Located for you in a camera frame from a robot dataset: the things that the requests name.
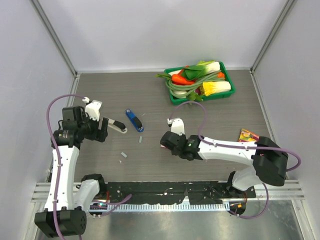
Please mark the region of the grey black stapler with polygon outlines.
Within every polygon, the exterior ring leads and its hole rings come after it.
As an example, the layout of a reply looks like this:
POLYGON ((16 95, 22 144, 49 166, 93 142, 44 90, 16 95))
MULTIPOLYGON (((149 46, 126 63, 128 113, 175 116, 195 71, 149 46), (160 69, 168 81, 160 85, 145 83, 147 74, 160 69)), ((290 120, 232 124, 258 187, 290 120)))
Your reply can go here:
POLYGON ((114 129, 122 134, 126 134, 128 131, 128 129, 124 123, 117 121, 117 120, 113 120, 111 118, 108 119, 108 127, 111 129, 114 129))

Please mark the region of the blue stapler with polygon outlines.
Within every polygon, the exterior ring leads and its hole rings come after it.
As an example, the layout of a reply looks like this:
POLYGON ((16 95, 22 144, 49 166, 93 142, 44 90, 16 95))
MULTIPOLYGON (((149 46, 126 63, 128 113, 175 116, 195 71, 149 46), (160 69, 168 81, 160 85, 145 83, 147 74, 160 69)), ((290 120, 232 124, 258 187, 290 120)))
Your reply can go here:
POLYGON ((134 128, 138 131, 138 132, 143 132, 144 131, 144 127, 142 125, 142 122, 138 119, 138 117, 132 112, 131 109, 126 109, 125 110, 125 115, 127 116, 127 118, 130 120, 130 122, 132 123, 132 125, 134 126, 134 128))

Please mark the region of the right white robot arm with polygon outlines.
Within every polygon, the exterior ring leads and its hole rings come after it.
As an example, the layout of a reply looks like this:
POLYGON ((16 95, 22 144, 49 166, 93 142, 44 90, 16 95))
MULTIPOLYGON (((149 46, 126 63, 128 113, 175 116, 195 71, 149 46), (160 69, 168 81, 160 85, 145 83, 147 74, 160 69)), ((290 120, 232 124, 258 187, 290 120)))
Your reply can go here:
POLYGON ((270 138, 258 141, 231 142, 198 135, 186 137, 167 131, 160 144, 171 154, 188 161, 223 160, 246 165, 247 168, 231 173, 226 193, 238 197, 248 188, 260 183, 282 187, 285 184, 288 154, 270 138))

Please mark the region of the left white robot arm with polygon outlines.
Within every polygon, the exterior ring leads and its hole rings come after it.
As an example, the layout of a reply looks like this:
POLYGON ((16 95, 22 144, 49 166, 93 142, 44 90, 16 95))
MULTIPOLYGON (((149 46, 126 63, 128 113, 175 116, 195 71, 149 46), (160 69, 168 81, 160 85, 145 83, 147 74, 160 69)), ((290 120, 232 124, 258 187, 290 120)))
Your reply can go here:
POLYGON ((48 237, 79 236, 85 232, 87 214, 93 199, 102 199, 107 192, 101 174, 86 175, 77 193, 74 177, 83 140, 103 143, 108 135, 108 118, 100 119, 100 101, 85 107, 65 107, 59 128, 53 133, 53 169, 49 195, 43 212, 34 223, 48 237))

